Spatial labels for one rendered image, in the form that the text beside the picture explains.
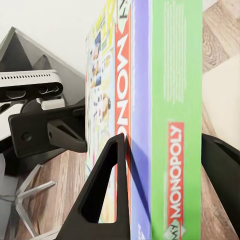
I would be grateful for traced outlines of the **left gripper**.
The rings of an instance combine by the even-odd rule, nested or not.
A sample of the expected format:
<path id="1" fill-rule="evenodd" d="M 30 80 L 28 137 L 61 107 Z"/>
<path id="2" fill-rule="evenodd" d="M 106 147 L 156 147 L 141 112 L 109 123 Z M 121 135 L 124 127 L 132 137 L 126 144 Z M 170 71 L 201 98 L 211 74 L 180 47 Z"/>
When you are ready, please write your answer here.
<path id="1" fill-rule="evenodd" d="M 65 148 L 87 153 L 85 103 L 43 110 L 37 101 L 8 117 L 14 152 L 19 159 Z"/>

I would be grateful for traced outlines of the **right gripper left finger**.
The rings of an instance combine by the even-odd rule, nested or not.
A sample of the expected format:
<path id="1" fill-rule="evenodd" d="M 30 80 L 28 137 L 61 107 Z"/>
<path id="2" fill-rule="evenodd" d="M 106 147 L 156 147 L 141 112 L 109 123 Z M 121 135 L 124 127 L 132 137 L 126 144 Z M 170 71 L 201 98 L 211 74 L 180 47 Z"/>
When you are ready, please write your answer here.
<path id="1" fill-rule="evenodd" d="M 116 221 L 99 223 L 115 165 Z M 85 182 L 55 240 L 131 240 L 124 133 L 107 141 Z"/>

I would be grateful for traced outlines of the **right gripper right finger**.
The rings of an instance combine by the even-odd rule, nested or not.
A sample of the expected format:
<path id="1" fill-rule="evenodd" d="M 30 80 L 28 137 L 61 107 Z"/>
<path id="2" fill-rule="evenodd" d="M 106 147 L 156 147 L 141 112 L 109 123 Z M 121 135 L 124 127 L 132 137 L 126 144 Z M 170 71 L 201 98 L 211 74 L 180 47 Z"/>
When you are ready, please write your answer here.
<path id="1" fill-rule="evenodd" d="M 201 163 L 240 239 L 240 150 L 201 133 Z"/>

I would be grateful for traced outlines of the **board game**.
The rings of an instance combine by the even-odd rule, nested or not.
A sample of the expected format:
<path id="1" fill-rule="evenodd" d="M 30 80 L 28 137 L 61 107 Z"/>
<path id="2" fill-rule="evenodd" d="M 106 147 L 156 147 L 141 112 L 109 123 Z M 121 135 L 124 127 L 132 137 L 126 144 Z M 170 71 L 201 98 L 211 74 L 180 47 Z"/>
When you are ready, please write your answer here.
<path id="1" fill-rule="evenodd" d="M 202 49 L 203 0 L 104 0 L 85 39 L 85 180 L 124 133 L 130 240 L 201 240 Z"/>

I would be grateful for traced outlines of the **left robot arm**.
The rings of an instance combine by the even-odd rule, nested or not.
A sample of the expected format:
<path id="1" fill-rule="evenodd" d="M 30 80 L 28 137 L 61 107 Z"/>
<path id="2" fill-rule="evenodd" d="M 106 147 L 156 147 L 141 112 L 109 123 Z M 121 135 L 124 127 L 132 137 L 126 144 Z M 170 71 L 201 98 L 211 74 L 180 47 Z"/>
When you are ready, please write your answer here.
<path id="1" fill-rule="evenodd" d="M 87 153 L 86 102 L 66 106 L 55 69 L 0 72 L 0 154 L 19 159 L 65 148 Z"/>

